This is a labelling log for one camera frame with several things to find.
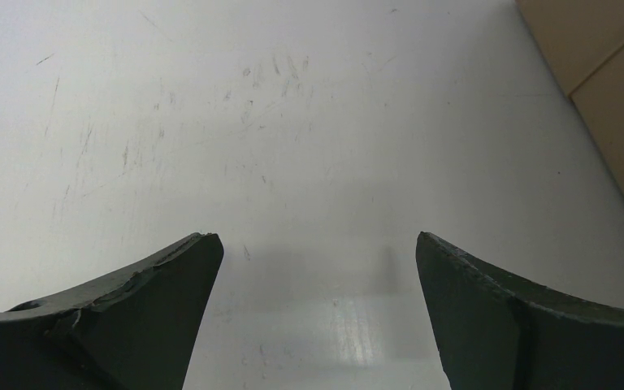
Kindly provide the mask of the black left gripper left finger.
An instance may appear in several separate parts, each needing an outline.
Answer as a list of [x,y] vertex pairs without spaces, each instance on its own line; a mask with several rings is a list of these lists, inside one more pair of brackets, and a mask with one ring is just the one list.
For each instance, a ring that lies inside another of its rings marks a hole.
[[180,389],[223,260],[193,233],[0,312],[0,389]]

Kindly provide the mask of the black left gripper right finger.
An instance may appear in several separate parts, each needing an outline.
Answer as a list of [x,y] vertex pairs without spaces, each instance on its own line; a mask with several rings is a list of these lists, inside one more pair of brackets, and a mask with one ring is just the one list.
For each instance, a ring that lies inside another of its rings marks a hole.
[[416,264],[453,389],[624,389],[624,309],[550,289],[429,232]]

